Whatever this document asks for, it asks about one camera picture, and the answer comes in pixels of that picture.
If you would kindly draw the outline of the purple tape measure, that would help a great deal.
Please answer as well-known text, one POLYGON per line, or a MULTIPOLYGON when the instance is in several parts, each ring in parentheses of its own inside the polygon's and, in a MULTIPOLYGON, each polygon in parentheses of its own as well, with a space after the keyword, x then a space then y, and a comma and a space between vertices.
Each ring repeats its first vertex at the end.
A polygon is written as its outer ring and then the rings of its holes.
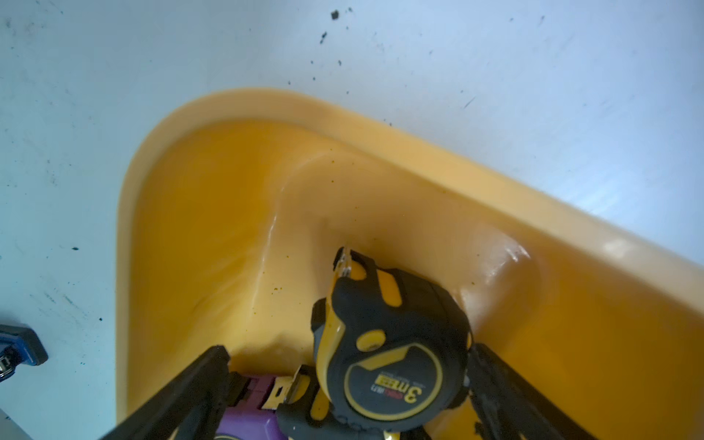
POLYGON ((284 440, 275 410, 266 408, 269 397, 282 397, 274 375, 248 376, 238 372, 228 375, 225 412, 215 439, 284 440))

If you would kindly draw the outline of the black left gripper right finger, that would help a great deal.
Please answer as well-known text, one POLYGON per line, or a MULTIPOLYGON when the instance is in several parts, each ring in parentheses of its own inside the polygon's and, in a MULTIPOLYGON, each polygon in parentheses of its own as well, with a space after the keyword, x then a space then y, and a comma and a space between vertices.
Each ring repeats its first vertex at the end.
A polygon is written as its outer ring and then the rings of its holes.
POLYGON ((595 439, 484 344, 469 349, 467 378, 483 439, 595 439))

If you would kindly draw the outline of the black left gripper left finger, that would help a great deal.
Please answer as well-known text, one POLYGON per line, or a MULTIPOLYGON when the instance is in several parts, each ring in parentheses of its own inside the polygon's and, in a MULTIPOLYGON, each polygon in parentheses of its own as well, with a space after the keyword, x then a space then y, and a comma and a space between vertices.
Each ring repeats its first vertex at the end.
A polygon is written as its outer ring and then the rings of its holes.
POLYGON ((213 439, 226 408, 229 361, 224 346, 211 346, 103 439, 213 439))

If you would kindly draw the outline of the yellow plastic storage box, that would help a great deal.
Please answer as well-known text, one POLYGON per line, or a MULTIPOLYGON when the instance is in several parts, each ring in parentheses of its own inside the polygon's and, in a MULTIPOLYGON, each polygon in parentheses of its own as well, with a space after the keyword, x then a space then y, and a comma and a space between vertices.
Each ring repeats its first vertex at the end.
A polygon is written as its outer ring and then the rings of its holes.
POLYGON ((703 436, 703 270, 340 107, 239 89, 143 141, 117 220, 117 418, 214 345, 290 373, 341 247, 432 280, 599 439, 703 436))

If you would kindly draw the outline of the black yellow tape measure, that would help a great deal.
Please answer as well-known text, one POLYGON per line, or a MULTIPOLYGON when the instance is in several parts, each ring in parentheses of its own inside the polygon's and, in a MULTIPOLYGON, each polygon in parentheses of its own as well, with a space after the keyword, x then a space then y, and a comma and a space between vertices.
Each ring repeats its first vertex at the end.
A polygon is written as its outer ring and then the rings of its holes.
POLYGON ((443 287, 341 247, 313 306, 313 362, 337 420, 407 432, 469 394, 471 327, 443 287))
POLYGON ((278 376, 261 406, 273 411, 287 439, 387 439, 378 430, 363 430, 338 421, 313 366, 302 365, 293 376, 278 376))

